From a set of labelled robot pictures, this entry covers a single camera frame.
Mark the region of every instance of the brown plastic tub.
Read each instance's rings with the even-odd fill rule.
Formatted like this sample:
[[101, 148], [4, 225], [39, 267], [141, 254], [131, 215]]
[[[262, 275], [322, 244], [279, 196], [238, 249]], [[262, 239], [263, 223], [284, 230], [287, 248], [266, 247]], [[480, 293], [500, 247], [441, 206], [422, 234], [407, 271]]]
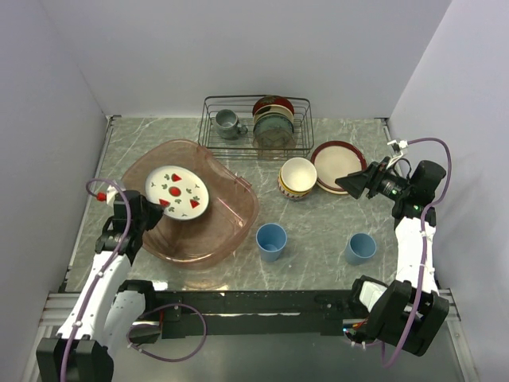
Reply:
[[210, 202], [205, 213], [188, 221], [163, 216], [143, 235], [143, 247], [180, 267], [205, 269], [229, 256], [246, 238], [258, 215], [258, 198], [251, 185], [219, 163], [212, 152], [195, 142], [175, 139], [139, 158], [124, 174], [128, 189], [145, 193], [152, 170], [181, 166], [205, 183]]

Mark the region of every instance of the colored wire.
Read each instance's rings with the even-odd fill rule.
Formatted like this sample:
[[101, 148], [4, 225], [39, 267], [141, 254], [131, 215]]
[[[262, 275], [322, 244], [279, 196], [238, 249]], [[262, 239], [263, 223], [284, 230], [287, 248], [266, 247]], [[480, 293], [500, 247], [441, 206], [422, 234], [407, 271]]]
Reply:
[[131, 218], [131, 211], [129, 206], [129, 201], [127, 200], [126, 194], [120, 189], [120, 187], [113, 181], [109, 179], [102, 179], [102, 178], [94, 178], [87, 182], [85, 187], [87, 188], [87, 192], [92, 195], [93, 197], [97, 197], [97, 194], [94, 193], [92, 190], [90, 190], [90, 185], [92, 183], [96, 183], [97, 181], [101, 181], [102, 183], [106, 183], [112, 187], [114, 187], [117, 192], [119, 193], [120, 197], [122, 198], [124, 205], [126, 206], [126, 227], [124, 229], [124, 232], [122, 236], [120, 237], [119, 243], [111, 253], [110, 257], [107, 259], [107, 261], [104, 263], [104, 265], [99, 269], [97, 274], [95, 275], [94, 279], [92, 280], [90, 286], [88, 287], [87, 293], [85, 294], [85, 297], [83, 299], [83, 303], [81, 304], [80, 310], [78, 310], [78, 314], [76, 315], [75, 324], [72, 326], [71, 333], [69, 334], [69, 339], [67, 340], [67, 343], [65, 344], [64, 349], [64, 355], [62, 356], [62, 366], [60, 368], [60, 382], [66, 382], [67, 377], [67, 363], [69, 358], [69, 353], [71, 352], [72, 347], [72, 341], [76, 338], [76, 333], [78, 332], [79, 327], [76, 325], [77, 322], [80, 322], [83, 316], [85, 315], [85, 310], [87, 309], [88, 303], [90, 302], [91, 296], [94, 293], [94, 289], [97, 286], [97, 283], [101, 279], [99, 274], [103, 274], [105, 270], [113, 263], [113, 260], [117, 257], [117, 254], [119, 253], [120, 247], [123, 244], [123, 241], [126, 239], [127, 234], [129, 233], [130, 229], [130, 218]]
[[192, 306], [189, 306], [189, 305], [186, 305], [186, 304], [182, 304], [182, 303], [179, 303], [179, 302], [175, 302], [173, 304], [166, 304], [166, 305], [163, 305], [163, 306], [159, 306], [158, 308], [154, 309], [154, 310], [151, 310], [150, 312], [147, 312], [147, 313], [144, 313], [140, 316], [140, 318], [144, 318], [145, 316], [148, 316], [149, 314], [152, 314], [152, 313], [156, 313], [160, 310], [163, 310], [163, 309], [167, 309], [167, 308], [171, 308], [171, 307], [174, 307], [174, 306], [182, 306], [184, 308], [187, 308], [187, 309], [190, 309], [192, 310], [193, 312], [195, 312], [198, 317], [200, 318], [201, 320], [201, 323], [203, 324], [204, 326], [204, 334], [203, 336], [201, 337], [201, 340], [200, 340], [200, 343], [198, 344], [198, 346], [190, 353], [188, 354], [187, 356], [185, 357], [182, 357], [182, 358], [164, 358], [164, 357], [161, 357], [161, 356], [158, 356], [156, 354], [152, 354], [150, 352], [147, 352], [146, 350], [144, 349], [141, 349], [139, 348], [138, 346], [136, 346], [133, 342], [131, 342], [130, 338], [129, 338], [129, 335], [130, 335], [130, 332], [134, 329], [134, 328], [140, 328], [140, 327], [144, 327], [144, 326], [149, 326], [148, 324], [144, 324], [144, 325], [137, 325], [135, 327], [131, 327], [129, 332], [127, 333], [126, 337], [127, 337], [127, 341], [129, 342], [129, 346], [132, 347], [133, 349], [136, 349], [138, 350], [140, 353], [142, 354], [145, 354], [146, 356], [149, 356], [149, 357], [152, 357], [152, 358], [155, 358], [156, 360], [159, 360], [159, 361], [163, 361], [163, 362], [182, 362], [182, 361], [186, 361], [188, 360], [189, 358], [193, 357], [194, 355], [196, 355], [200, 350], [201, 348], [203, 347], [204, 343], [205, 343], [205, 340], [207, 339], [207, 323], [205, 322], [205, 318], [203, 316], [202, 313], [200, 313], [196, 308], [193, 308]]
[[[425, 217], [426, 217], [426, 214], [428, 213], [429, 209], [444, 200], [445, 194], [447, 193], [447, 190], [449, 188], [449, 183], [451, 182], [451, 171], [453, 170], [453, 161], [451, 159], [451, 152], [449, 151], [449, 147], [447, 146], [447, 144], [444, 141], [442, 141], [441, 139], [439, 139], [439, 138], [420, 138], [420, 139], [415, 139], [413, 141], [408, 141], [408, 144], [413, 145], [415, 143], [428, 142], [428, 141], [438, 142], [444, 147], [445, 154], [447, 156], [447, 178], [445, 179], [444, 190], [442, 191], [442, 194], [440, 195], [440, 197], [436, 201], [432, 201], [431, 203], [429, 203], [422, 210], [422, 214], [421, 214], [421, 231], [422, 232], [425, 232]], [[418, 284], [417, 284], [417, 288], [416, 288], [416, 292], [415, 292], [414, 304], [412, 305], [412, 310], [410, 311], [408, 319], [406, 320], [405, 328], [403, 329], [402, 335], [399, 338], [398, 344], [396, 345], [396, 350], [392, 353], [390, 360], [386, 364], [384, 364], [384, 362], [385, 362], [385, 343], [382, 343], [382, 363], [383, 363], [382, 366], [384, 368], [389, 368], [398, 359], [398, 356], [405, 344], [405, 341], [408, 338], [408, 333], [410, 332], [412, 324], [414, 323], [415, 316], [417, 315], [417, 309], [419, 307], [419, 302], [421, 301], [422, 284], [423, 284], [423, 280], [424, 280], [424, 268], [425, 268], [427, 256], [428, 256], [428, 238], [427, 238], [427, 236], [423, 236], [422, 237], [421, 266], [419, 267]]]

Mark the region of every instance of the black wire dish rack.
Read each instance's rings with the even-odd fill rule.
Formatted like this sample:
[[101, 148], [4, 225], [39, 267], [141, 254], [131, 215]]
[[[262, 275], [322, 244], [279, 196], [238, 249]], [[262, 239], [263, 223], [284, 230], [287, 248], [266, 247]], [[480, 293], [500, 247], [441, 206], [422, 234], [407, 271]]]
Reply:
[[[214, 95], [205, 98], [198, 143], [207, 147], [217, 158], [287, 160], [308, 156], [314, 146], [314, 137], [311, 104], [306, 98], [285, 97], [295, 109], [293, 147], [278, 149], [254, 146], [252, 109], [264, 96], [266, 95]], [[239, 122], [247, 127], [246, 134], [235, 140], [226, 140], [219, 136], [212, 121], [218, 111], [223, 109], [237, 114]]]

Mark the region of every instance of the blue cup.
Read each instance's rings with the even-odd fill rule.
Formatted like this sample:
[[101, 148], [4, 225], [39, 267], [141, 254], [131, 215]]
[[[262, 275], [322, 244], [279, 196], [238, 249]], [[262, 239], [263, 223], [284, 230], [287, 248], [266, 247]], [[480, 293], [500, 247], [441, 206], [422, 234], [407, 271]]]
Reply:
[[344, 257], [351, 265], [366, 263], [376, 253], [376, 242], [367, 233], [356, 233], [344, 250]]
[[256, 232], [256, 244], [262, 260], [276, 261], [286, 246], [288, 236], [284, 228], [275, 223], [264, 224]]

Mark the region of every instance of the marble countertop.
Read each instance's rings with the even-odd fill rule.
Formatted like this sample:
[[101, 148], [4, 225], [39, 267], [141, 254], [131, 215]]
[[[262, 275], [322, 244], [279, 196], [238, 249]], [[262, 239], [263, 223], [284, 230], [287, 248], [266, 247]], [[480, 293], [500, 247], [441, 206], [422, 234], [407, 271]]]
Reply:
[[[99, 177], [120, 179], [143, 154], [170, 139], [196, 141], [199, 125], [198, 118], [114, 119]], [[313, 125], [315, 147], [329, 140], [350, 142], [363, 152], [368, 163], [390, 153], [379, 119], [314, 119]], [[204, 271], [177, 268], [142, 249], [130, 279], [151, 280], [157, 290], [350, 289], [361, 275], [386, 283], [394, 279], [398, 249], [390, 216], [392, 203], [388, 199], [378, 196], [355, 200], [315, 187], [306, 200], [293, 202], [276, 187], [282, 162], [220, 161], [249, 181], [258, 195], [258, 218], [244, 242], [234, 254]], [[83, 231], [70, 264], [67, 291], [83, 288], [91, 269], [95, 240], [111, 210], [92, 202], [85, 213]], [[274, 263], [260, 259], [255, 243], [256, 230], [269, 222], [281, 224], [289, 237], [282, 257]], [[355, 267], [344, 259], [344, 248], [356, 232], [373, 235], [378, 251], [371, 261]]]

